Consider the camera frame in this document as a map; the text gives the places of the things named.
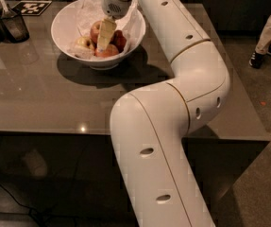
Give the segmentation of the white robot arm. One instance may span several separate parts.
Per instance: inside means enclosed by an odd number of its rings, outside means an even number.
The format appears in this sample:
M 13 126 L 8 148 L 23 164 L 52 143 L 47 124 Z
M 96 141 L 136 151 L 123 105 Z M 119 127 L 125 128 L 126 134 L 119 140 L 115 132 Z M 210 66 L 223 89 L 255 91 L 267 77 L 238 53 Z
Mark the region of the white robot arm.
M 129 0 L 103 0 L 114 18 Z M 110 136 L 140 227 L 215 227 L 181 144 L 214 119 L 229 93 L 229 70 L 179 0 L 138 0 L 173 78 L 130 91 L 110 113 Z

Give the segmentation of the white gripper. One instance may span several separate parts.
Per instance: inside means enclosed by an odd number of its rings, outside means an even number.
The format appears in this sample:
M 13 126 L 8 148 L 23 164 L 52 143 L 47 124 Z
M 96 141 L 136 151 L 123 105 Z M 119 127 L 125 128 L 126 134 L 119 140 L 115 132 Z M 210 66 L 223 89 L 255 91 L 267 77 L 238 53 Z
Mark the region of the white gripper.
M 97 37 L 97 49 L 99 51 L 107 49 L 117 28 L 117 24 L 114 19 L 125 17 L 131 2 L 132 0 L 103 0 L 102 9 L 106 15 L 111 17 L 105 17 L 101 21 L 99 35 Z

